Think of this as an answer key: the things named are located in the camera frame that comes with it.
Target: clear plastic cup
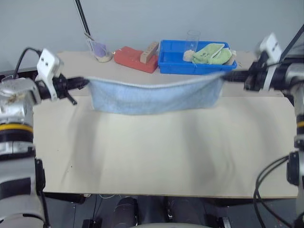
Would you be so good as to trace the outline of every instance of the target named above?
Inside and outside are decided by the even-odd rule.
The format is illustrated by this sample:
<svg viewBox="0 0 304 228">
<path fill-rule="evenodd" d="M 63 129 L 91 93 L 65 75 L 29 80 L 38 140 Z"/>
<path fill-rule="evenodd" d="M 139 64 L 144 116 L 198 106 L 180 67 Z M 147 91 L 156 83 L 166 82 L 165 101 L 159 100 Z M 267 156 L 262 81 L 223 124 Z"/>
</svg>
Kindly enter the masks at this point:
<svg viewBox="0 0 304 228">
<path fill-rule="evenodd" d="M 189 30 L 187 33 L 185 51 L 183 55 L 183 60 L 186 62 L 192 61 L 192 56 L 198 48 L 198 43 L 200 40 L 200 31 Z"/>
</svg>

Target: table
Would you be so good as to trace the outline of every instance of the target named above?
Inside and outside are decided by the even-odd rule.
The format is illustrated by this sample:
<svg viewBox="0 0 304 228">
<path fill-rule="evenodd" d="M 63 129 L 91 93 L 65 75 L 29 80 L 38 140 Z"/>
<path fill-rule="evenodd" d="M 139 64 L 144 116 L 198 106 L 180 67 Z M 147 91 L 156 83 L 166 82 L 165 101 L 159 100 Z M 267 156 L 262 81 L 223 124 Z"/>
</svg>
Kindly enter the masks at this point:
<svg viewBox="0 0 304 228">
<path fill-rule="evenodd" d="M 239 63 L 248 67 L 250 53 Z M 169 83 L 198 76 L 139 72 L 98 63 L 86 52 L 63 52 L 63 74 L 131 83 Z M 252 197 L 258 173 L 293 149 L 293 107 L 278 92 L 247 93 L 226 84 L 211 109 L 158 115 L 94 111 L 88 90 L 78 101 L 44 101 L 34 108 L 34 142 L 49 192 Z M 294 197 L 297 188 L 275 170 L 261 186 L 269 198 Z"/>
</svg>

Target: yellow stripe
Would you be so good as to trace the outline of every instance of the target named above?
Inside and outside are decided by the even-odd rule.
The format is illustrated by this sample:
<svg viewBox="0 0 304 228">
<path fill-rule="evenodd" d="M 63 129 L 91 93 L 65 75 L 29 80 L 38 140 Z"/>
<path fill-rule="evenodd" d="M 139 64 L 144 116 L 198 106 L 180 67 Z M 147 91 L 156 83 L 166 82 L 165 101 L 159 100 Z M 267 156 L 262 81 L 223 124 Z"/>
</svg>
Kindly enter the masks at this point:
<svg viewBox="0 0 304 228">
<path fill-rule="evenodd" d="M 304 127 L 304 121 L 296 123 L 297 127 Z"/>
<path fill-rule="evenodd" d="M 33 133 L 33 128 L 27 125 L 19 124 L 19 123 L 9 123 L 0 125 L 0 131 L 3 130 L 25 130 Z"/>
</svg>

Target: green cloth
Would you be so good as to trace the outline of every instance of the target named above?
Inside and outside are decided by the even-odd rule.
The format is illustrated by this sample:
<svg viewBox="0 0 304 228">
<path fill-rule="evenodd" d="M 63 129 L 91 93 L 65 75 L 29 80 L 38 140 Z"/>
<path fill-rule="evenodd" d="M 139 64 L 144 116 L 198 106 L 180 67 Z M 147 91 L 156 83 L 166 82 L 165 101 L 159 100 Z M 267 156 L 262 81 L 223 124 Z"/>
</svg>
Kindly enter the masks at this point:
<svg viewBox="0 0 304 228">
<path fill-rule="evenodd" d="M 208 44 L 202 50 L 193 54 L 192 63 L 195 64 L 224 64 L 231 57 L 229 48 L 223 48 L 224 44 Z"/>
</svg>

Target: gray wall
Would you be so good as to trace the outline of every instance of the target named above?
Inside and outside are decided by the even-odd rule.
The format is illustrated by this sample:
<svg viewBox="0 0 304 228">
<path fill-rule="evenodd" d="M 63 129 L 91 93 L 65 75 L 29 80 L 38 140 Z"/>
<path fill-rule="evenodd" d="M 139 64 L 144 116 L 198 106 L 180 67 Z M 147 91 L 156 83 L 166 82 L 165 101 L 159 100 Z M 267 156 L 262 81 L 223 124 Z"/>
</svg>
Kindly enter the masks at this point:
<svg viewBox="0 0 304 228">
<path fill-rule="evenodd" d="M 226 41 L 253 50 L 270 32 L 285 48 L 304 22 L 303 0 L 82 0 L 92 35 L 114 50 L 145 49 L 154 40 Z"/>
<path fill-rule="evenodd" d="M 0 72 L 15 68 L 25 47 L 87 50 L 73 0 L 0 0 Z M 33 67 L 28 53 L 20 68 Z"/>
<path fill-rule="evenodd" d="M 185 39 L 189 29 L 201 40 L 226 41 L 253 50 L 275 32 L 282 48 L 304 22 L 303 0 L 82 0 L 94 38 L 111 50 L 145 49 L 154 40 Z M 73 0 L 1 0 L 0 72 L 11 70 L 26 46 L 87 50 Z M 21 68 L 36 65 L 29 54 Z"/>
</svg>

